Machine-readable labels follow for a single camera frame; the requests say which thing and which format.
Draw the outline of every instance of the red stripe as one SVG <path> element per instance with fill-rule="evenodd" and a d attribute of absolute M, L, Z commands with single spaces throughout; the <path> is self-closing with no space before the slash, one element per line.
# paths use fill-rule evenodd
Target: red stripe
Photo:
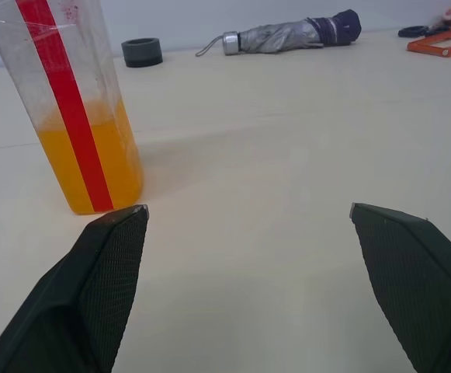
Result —
<path fill-rule="evenodd" d="M 16 0 L 67 128 L 94 211 L 113 209 L 108 186 L 70 61 L 47 0 Z"/>

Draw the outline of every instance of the orange liquid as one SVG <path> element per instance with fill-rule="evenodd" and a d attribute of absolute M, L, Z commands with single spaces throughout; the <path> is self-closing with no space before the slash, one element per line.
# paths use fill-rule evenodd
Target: orange liquid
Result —
<path fill-rule="evenodd" d="M 135 204 L 143 187 L 142 168 L 123 101 L 114 117 L 103 101 L 86 103 L 85 111 L 114 208 Z M 36 132 L 70 208 L 76 214 L 93 214 L 61 115 L 52 113 Z"/>

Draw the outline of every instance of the clear plastic bottle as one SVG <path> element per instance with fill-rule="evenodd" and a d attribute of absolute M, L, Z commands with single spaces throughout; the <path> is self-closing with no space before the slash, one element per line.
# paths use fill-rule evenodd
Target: clear plastic bottle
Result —
<path fill-rule="evenodd" d="M 73 212 L 134 204 L 141 161 L 99 0 L 1 0 L 0 55 Z"/>

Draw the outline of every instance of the table surface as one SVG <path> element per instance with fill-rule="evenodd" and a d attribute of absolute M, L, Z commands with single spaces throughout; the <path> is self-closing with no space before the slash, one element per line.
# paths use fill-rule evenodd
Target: table surface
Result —
<path fill-rule="evenodd" d="M 116 60 L 151 220 L 114 372 L 413 372 L 349 220 L 376 204 L 451 239 L 451 58 L 407 42 Z M 93 218 L 0 68 L 0 333 Z"/>

